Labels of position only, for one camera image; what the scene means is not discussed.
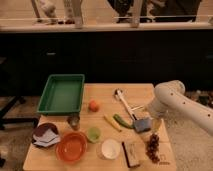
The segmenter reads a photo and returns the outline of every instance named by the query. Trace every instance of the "dark background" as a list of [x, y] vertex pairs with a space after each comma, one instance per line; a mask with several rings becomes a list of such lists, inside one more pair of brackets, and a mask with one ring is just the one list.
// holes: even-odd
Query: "dark background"
[[213, 89], [213, 30], [2, 33], [0, 95], [41, 95], [50, 74], [87, 83], [160, 83]]

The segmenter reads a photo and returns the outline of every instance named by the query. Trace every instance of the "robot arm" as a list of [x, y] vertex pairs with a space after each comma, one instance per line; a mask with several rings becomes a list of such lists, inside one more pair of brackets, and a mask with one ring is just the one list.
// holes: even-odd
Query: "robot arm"
[[154, 89], [155, 98], [147, 110], [152, 117], [159, 118], [169, 108], [174, 109], [213, 135], [213, 110], [185, 97], [184, 92], [184, 84], [180, 81], [160, 83]]

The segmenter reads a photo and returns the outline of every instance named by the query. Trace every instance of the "metal tool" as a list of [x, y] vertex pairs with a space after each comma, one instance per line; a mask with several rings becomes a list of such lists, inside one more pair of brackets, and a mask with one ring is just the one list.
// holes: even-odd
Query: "metal tool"
[[124, 98], [124, 95], [122, 93], [122, 90], [120, 89], [116, 89], [115, 90], [115, 95], [119, 98], [119, 100], [124, 104], [129, 116], [132, 118], [133, 121], [137, 120], [133, 110], [131, 109], [131, 107], [128, 105], [127, 101]]
[[145, 107], [144, 105], [140, 105], [140, 106], [132, 107], [131, 109], [134, 111], [134, 110], [138, 110], [138, 109], [141, 109], [141, 108], [142, 108], [142, 110], [143, 110], [143, 111], [145, 111], [145, 110], [146, 110], [146, 107]]
[[126, 110], [128, 111], [129, 116], [133, 120], [133, 126], [137, 133], [146, 132], [151, 129], [151, 120], [150, 118], [146, 117], [143, 119], [137, 119], [132, 108], [128, 105], [127, 101], [124, 98], [122, 90], [116, 89], [115, 90], [116, 97], [124, 104]]

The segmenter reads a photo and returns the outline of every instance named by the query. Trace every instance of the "green bowl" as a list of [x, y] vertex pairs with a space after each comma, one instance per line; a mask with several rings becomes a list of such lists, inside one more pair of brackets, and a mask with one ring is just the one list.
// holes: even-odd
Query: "green bowl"
[[101, 130], [98, 127], [90, 127], [86, 132], [86, 136], [89, 142], [96, 143], [101, 136]]

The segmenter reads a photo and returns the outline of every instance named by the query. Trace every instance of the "cucumber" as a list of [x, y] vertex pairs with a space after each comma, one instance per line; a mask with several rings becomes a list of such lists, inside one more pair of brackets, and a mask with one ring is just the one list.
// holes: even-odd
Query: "cucumber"
[[120, 117], [120, 115], [118, 114], [114, 114], [113, 118], [123, 127], [126, 127], [128, 129], [133, 129], [133, 125], [128, 124], [125, 120], [123, 120], [122, 117]]

